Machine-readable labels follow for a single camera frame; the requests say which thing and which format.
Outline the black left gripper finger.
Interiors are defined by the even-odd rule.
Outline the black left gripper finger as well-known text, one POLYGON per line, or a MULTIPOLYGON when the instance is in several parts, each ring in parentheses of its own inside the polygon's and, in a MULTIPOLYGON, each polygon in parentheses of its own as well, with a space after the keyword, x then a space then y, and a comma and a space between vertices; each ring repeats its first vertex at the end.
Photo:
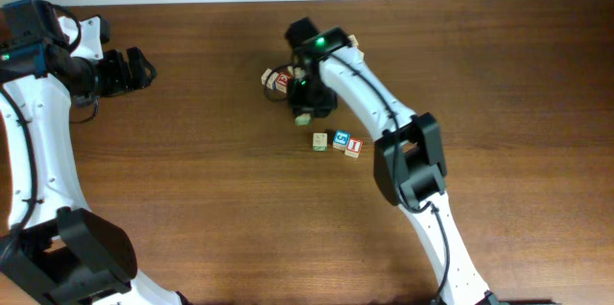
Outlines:
POLYGON ((130 89, 144 89, 157 77, 154 66, 137 47, 126 50, 129 59, 130 89))
POLYGON ((103 93, 126 93, 129 79, 130 71, 123 54, 117 50, 106 51, 103 58, 103 93))

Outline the wooden block green N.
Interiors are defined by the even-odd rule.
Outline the wooden block green N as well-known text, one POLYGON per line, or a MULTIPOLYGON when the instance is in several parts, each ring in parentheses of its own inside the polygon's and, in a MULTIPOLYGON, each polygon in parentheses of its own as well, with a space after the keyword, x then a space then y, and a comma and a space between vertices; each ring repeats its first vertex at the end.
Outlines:
POLYGON ((312 146, 316 152, 325 152, 328 149, 328 135, 325 132, 315 132, 312 146))

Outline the wooden block blue 5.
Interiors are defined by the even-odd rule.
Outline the wooden block blue 5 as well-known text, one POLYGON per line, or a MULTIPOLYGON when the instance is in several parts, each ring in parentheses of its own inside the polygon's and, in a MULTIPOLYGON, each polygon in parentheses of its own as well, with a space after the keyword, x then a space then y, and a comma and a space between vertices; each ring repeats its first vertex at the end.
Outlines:
POLYGON ((332 146, 334 149, 344 151, 348 145, 351 135, 344 130, 336 130, 333 136, 332 146))

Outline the wooden block red I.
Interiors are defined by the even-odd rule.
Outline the wooden block red I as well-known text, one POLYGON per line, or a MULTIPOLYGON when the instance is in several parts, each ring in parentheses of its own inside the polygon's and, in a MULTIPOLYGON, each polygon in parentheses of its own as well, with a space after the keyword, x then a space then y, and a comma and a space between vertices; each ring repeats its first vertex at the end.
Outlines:
POLYGON ((361 153, 363 144, 364 142, 360 139, 350 138, 345 147, 344 154, 346 156, 358 158, 361 153))

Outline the wooden block green R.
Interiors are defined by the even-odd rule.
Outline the wooden block green R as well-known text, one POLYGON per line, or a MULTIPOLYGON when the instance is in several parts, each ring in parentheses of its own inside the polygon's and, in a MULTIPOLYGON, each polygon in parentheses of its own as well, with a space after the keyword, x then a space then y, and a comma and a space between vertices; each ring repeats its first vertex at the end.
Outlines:
POLYGON ((312 115, 310 113, 302 113, 295 117, 295 124, 298 127, 309 126, 312 122, 312 115))

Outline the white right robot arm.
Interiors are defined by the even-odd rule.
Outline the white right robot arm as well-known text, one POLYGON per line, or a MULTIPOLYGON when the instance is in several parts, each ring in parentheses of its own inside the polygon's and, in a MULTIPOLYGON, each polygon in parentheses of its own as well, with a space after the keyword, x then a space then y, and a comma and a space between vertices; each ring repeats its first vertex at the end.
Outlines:
POLYGON ((293 115, 325 118, 344 100, 374 142, 374 178, 411 223, 437 279, 436 304, 495 304, 454 221, 439 124, 398 101, 340 28, 321 32, 304 17, 285 34, 292 65, 303 70, 287 101, 293 115))

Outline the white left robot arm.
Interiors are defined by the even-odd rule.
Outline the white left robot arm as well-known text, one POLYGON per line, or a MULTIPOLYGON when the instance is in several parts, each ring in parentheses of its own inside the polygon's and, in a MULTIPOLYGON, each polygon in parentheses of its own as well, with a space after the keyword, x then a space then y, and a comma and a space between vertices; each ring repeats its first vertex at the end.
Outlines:
POLYGON ((1 239, 1 271, 41 304, 182 304, 137 266, 119 226, 87 204, 70 138, 73 106, 148 87, 155 68, 137 48, 106 50, 99 15, 78 19, 44 0, 2 9, 11 36, 1 45, 1 118, 12 204, 1 239))

